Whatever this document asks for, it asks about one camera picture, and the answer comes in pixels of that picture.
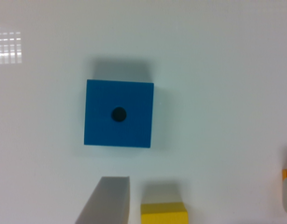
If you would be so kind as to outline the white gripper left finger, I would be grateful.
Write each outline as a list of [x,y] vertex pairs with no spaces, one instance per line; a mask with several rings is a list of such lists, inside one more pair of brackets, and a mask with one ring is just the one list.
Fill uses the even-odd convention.
[[130,178],[103,176],[75,224],[128,224]]

